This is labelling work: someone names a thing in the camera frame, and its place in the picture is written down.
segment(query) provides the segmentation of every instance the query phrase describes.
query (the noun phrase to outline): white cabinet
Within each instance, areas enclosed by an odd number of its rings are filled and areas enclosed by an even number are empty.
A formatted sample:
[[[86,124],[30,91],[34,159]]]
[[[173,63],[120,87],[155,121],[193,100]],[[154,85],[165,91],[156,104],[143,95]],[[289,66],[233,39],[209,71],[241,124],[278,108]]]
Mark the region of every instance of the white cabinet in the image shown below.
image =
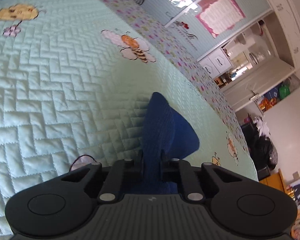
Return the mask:
[[[292,1],[268,0],[274,9],[286,36],[295,68],[300,67],[300,28],[297,24],[298,13]]]
[[[215,65],[220,74],[224,73],[226,70],[232,67],[227,56],[223,53],[222,49],[218,48],[212,52],[208,58]]]
[[[209,76],[213,79],[220,75],[220,72],[213,65],[211,60],[206,57],[203,60],[200,60],[200,65],[208,72]]]

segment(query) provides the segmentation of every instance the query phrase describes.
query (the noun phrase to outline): door handle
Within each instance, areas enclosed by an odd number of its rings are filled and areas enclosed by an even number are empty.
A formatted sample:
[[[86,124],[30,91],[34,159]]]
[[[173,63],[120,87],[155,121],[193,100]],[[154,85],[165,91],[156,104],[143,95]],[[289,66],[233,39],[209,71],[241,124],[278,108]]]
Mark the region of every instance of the door handle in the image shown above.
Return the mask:
[[[252,98],[249,98],[250,101],[253,101],[259,97],[259,93],[256,93]]]

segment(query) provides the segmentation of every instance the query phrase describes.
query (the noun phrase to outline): black device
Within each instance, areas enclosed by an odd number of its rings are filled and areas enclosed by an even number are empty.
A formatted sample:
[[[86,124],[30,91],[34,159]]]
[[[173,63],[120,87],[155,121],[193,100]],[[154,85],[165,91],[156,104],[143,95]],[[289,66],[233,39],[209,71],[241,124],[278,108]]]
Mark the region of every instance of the black device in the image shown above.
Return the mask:
[[[161,156],[174,195],[124,194],[142,180],[142,151],[112,167],[93,163],[25,189],[6,205],[13,240],[289,240],[297,207],[283,192],[212,163]]]

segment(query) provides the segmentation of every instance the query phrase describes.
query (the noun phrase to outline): cartoon bee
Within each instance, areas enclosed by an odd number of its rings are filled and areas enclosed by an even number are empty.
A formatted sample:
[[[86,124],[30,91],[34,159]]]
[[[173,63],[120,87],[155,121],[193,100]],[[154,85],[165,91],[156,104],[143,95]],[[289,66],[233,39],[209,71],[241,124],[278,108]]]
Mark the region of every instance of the cartoon bee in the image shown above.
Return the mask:
[[[33,5],[28,4],[16,4],[9,8],[0,9],[1,21],[15,21],[19,20],[17,25],[7,27],[3,31],[5,37],[16,37],[21,32],[19,27],[20,23],[24,20],[33,20],[39,15],[39,10]]]
[[[218,165],[221,167],[221,164],[220,164],[220,158],[217,157],[217,153],[214,152],[214,156],[212,156],[212,161],[211,161],[213,164],[215,165]]]
[[[133,60],[139,58],[144,63],[148,63],[148,61],[155,62],[155,57],[147,53],[149,46],[143,39],[132,38],[126,34],[120,36],[108,30],[103,30],[101,35],[109,39],[113,44],[122,47],[123,49],[120,52],[123,57]]]
[[[235,163],[238,165],[238,151],[237,148],[234,146],[233,140],[230,139],[230,136],[227,134],[227,140],[228,140],[228,151],[230,155],[234,158]]]

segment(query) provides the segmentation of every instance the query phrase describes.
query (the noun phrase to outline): wall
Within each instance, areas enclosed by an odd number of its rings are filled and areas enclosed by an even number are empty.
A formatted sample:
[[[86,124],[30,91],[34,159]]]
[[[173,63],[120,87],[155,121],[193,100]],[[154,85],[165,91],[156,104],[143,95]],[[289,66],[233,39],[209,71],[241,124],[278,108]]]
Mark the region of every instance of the wall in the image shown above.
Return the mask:
[[[300,17],[300,0],[293,0],[293,3]],[[238,113],[238,120],[241,120],[247,111],[259,114],[257,107],[250,104]],[[267,122],[271,139],[278,150],[277,167],[281,169],[284,178],[291,181],[295,171],[300,175],[300,88],[268,110],[263,119]]]

